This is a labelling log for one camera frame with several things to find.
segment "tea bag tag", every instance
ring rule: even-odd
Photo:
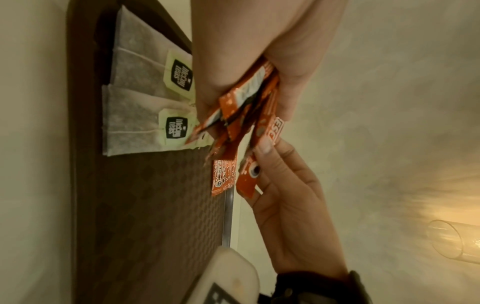
[[[170,49],[166,57],[163,82],[167,88],[188,98],[195,99],[194,73],[192,57]]]

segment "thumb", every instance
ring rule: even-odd
[[[254,152],[262,173],[268,177],[280,193],[292,194],[301,189],[302,181],[284,162],[274,148],[270,137],[260,138]]]

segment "checkered pattern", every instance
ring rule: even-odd
[[[208,148],[104,158],[95,214],[94,303],[178,304],[222,243],[224,195]]]

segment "black sleeve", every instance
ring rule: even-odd
[[[279,274],[272,304],[371,304],[371,299],[355,271],[348,282],[313,272]]]

